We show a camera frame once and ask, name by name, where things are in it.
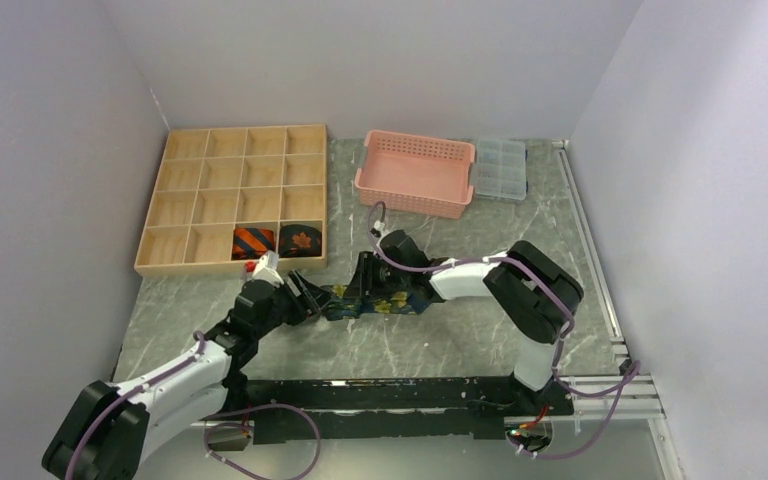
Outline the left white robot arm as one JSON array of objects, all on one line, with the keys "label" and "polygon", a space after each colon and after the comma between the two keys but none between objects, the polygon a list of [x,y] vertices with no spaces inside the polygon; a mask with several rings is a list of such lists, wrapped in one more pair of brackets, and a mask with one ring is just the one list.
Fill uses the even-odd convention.
[{"label": "left white robot arm", "polygon": [[247,406],[243,367],[277,327],[322,314],[330,292],[296,272],[290,280],[255,277],[233,307],[194,345],[157,369],[121,383],[97,380],[78,395],[41,465],[58,479],[131,479],[140,464],[190,424]]}]

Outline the orange navy striped tie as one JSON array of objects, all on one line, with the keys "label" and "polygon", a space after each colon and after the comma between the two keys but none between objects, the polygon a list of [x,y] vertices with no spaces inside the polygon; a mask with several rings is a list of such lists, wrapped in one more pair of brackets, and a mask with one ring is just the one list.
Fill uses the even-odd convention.
[{"label": "orange navy striped tie", "polygon": [[231,259],[256,260],[276,247],[275,232],[257,227],[236,227],[233,232]]}]

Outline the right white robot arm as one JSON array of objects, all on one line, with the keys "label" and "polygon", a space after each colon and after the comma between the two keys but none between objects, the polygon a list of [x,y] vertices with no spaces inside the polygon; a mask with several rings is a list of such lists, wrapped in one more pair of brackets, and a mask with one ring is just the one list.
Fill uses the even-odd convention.
[{"label": "right white robot arm", "polygon": [[513,406],[534,415],[548,404],[561,339],[584,297],[575,278],[525,240],[464,259],[431,258],[403,230],[375,227],[370,239],[372,248],[359,255],[341,300],[362,310],[388,306],[414,314],[462,298],[494,300],[524,337],[512,372]]}]

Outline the blue yellow floral tie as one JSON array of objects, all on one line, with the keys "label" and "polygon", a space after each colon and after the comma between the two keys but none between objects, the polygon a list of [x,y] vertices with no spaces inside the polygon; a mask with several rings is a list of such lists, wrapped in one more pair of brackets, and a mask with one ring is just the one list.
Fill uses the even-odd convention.
[{"label": "blue yellow floral tie", "polygon": [[348,285],[325,285],[324,289],[331,293],[322,308],[322,316],[329,321],[359,319],[365,314],[418,315],[432,305],[425,296],[411,291],[373,289],[368,296],[361,296]]}]

